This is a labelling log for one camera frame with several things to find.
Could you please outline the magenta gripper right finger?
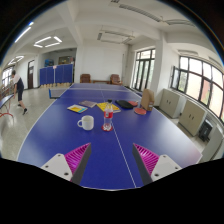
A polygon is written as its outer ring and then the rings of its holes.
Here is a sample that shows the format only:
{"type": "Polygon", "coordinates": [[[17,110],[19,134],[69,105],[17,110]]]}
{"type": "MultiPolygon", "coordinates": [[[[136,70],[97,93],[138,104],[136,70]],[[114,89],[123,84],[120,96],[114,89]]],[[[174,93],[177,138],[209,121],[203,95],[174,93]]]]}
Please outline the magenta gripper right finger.
{"type": "Polygon", "coordinates": [[[157,155],[136,143],[133,144],[132,153],[144,185],[181,170],[181,167],[168,155],[157,155]]]}

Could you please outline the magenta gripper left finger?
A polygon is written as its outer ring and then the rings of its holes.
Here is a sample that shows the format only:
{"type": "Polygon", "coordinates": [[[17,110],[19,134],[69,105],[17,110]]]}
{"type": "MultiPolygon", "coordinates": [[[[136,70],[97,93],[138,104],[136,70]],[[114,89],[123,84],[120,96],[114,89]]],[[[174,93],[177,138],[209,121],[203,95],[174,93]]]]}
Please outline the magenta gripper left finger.
{"type": "Polygon", "coordinates": [[[67,154],[57,153],[42,166],[42,169],[79,185],[90,155],[91,144],[87,143],[67,154]]]}

